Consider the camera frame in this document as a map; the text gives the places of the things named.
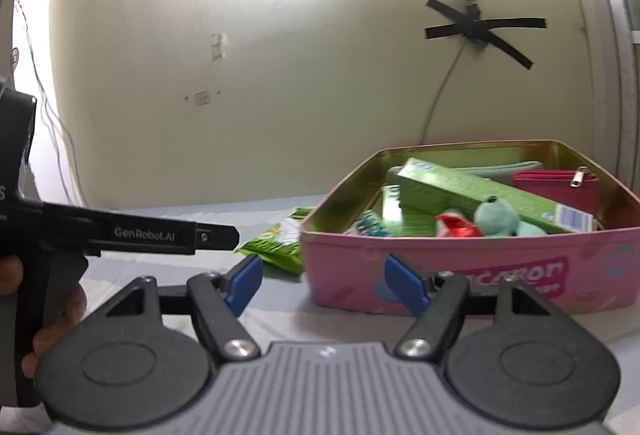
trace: red plush toy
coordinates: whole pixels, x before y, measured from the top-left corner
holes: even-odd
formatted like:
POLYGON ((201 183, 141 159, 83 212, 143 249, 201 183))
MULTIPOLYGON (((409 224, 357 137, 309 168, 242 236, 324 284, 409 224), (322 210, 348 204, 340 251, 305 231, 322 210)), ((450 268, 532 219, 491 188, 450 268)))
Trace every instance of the red plush toy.
POLYGON ((436 216, 436 220, 441 220, 444 225, 449 229, 449 234, 446 235, 450 238, 469 238, 469 237, 482 237, 482 233, 476 227, 476 224, 463 219, 455 214, 439 214, 436 216))

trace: pink tin box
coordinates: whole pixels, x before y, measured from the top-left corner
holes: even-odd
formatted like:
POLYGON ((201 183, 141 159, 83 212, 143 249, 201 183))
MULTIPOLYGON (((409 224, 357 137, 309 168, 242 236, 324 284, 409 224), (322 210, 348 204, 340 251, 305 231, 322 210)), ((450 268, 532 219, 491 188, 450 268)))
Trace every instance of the pink tin box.
POLYGON ((382 150, 348 175, 302 225, 302 260, 316 304, 407 314, 384 282, 389 253, 427 272, 494 285, 516 274, 570 313, 626 307, 640 290, 640 199, 602 167, 561 142, 501 141, 382 150), (531 238, 379 238, 344 232, 380 198, 386 171, 409 157, 450 167, 541 161, 587 166, 600 179, 597 218, 606 230, 531 238))

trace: electrical cord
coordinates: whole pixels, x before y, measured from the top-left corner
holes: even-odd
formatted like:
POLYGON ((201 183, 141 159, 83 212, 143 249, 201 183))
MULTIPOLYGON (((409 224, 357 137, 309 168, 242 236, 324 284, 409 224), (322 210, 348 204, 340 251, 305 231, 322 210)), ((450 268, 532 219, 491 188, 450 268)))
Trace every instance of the electrical cord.
POLYGON ((460 49, 458 49, 458 52, 456 53, 456 57, 453 58, 453 62, 451 63, 451 66, 449 67, 447 74, 444 76, 444 79, 440 83, 440 87, 438 88, 438 91, 436 92, 435 97, 433 97, 431 108, 429 109, 427 118, 424 121, 424 126, 422 127, 422 132, 420 134, 420 142, 418 142, 418 146, 424 144, 425 141, 427 140, 427 133, 429 131, 429 127, 431 126, 431 121, 433 120, 433 114, 435 113, 436 107, 438 106, 438 103, 440 101, 440 97, 442 97, 444 89, 446 88, 447 83, 449 82, 449 78, 453 73, 453 69, 456 67, 456 65, 458 64, 458 61, 460 60, 460 57, 462 56, 462 50, 464 50, 465 45, 466 45, 466 39, 462 41, 462 45, 460 45, 460 49))
POLYGON ((85 206, 88 206, 87 199, 86 199, 86 196, 84 195, 84 190, 82 189, 82 183, 81 183, 81 180, 80 180, 80 172, 79 172, 79 169, 78 169, 78 157, 76 155, 76 143, 75 143, 73 137, 71 136, 71 134, 69 133, 68 129, 66 129, 66 126, 62 122, 62 119, 60 119, 60 116, 58 116, 58 114, 55 112, 55 110, 51 106, 51 103, 49 101, 49 97, 47 97, 47 92, 44 89, 42 81, 40 80, 40 75, 38 73, 38 68, 36 66, 35 53, 33 51, 33 43, 31 42, 31 33, 30 33, 30 30, 29 30, 29 23, 27 21, 27 15, 26 15, 26 13, 24 11, 24 8, 22 7, 22 4, 20 3, 20 0, 15 0, 15 2, 16 2, 16 4, 18 5, 18 7, 20 9, 20 12, 22 14, 22 18, 24 19, 24 30, 25 30, 25 33, 26 33, 26 36, 27 36, 27 44, 29 46, 29 52, 30 52, 30 55, 31 55, 31 63, 33 64, 33 72, 34 72, 34 75, 35 75, 35 78, 36 78, 36 82, 38 83, 38 89, 40 91, 40 96, 42 98, 42 105, 40 105, 40 119, 41 119, 42 123, 45 125, 45 127, 47 128, 47 131, 49 131, 49 136, 51 137, 51 140, 52 140, 52 143, 53 143, 53 148, 54 148, 55 153, 56 153, 56 160, 58 162, 58 171, 60 173, 60 180, 62 182, 62 186, 63 186, 63 190, 65 192, 65 196, 66 196, 66 198, 68 199, 68 201, 70 203, 73 203, 74 200, 70 196, 70 193, 68 191, 68 187, 66 186, 65 177, 63 176, 63 173, 62 173, 62 156, 60 155, 60 149, 58 148, 58 141, 56 140, 56 126, 55 126, 53 117, 55 117, 55 119, 58 122, 58 125, 60 127, 58 132, 60 133, 60 135, 62 135, 63 142, 65 142, 65 135, 68 138, 68 143, 69 143, 69 146, 71 148, 71 157, 73 159, 74 174, 76 176, 76 184, 78 185, 78 193, 79 193, 80 199, 82 201, 82 204, 85 205, 85 206), (47 118, 49 119, 50 128, 49 128, 49 126, 47 126, 46 122, 44 121, 43 112, 44 112, 44 115, 46 115, 47 118))

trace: hand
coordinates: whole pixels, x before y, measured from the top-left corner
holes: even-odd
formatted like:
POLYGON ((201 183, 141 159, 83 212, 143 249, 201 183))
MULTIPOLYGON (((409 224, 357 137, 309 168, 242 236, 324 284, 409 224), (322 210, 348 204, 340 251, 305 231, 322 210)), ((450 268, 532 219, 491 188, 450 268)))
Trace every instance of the hand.
MULTIPOLYGON (((14 293, 22 281, 22 262, 17 256, 0 258, 0 294, 14 293)), ((53 325, 40 329, 33 338, 33 352, 22 359, 22 371, 33 379, 38 359, 78 323, 86 310, 86 295, 78 285, 66 298, 65 310, 53 325)))

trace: gray ribbed plate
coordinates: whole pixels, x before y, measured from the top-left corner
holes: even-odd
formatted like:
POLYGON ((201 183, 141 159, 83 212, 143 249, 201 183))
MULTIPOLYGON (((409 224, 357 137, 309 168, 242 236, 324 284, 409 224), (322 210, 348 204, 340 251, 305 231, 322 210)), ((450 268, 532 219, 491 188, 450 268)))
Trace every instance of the gray ribbed plate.
MULTIPOLYGON (((50 435, 85 433, 55 426, 50 435)), ((138 435, 505 435, 456 401, 437 369, 392 357, 381 343, 274 343, 223 367, 189 411, 138 435)), ((597 424, 562 432, 604 435, 597 424)))

